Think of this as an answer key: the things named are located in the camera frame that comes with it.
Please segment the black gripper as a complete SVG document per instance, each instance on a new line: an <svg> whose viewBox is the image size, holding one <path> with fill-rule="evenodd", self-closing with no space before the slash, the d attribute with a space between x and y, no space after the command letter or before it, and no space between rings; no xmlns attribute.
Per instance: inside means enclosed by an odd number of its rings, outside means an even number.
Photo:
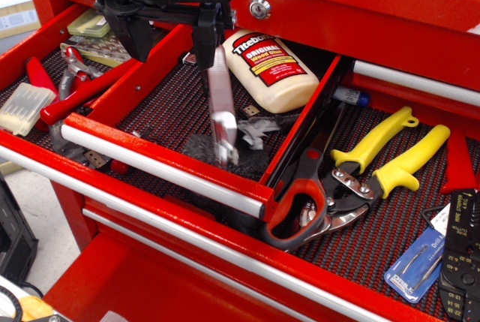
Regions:
<svg viewBox="0 0 480 322"><path fill-rule="evenodd" d="M233 24L232 0L97 0L111 31L128 54L145 62L153 47L154 35L148 20L194 24L192 38L196 64L203 89L209 91L207 70L213 66L219 44L218 22Z"/></svg>

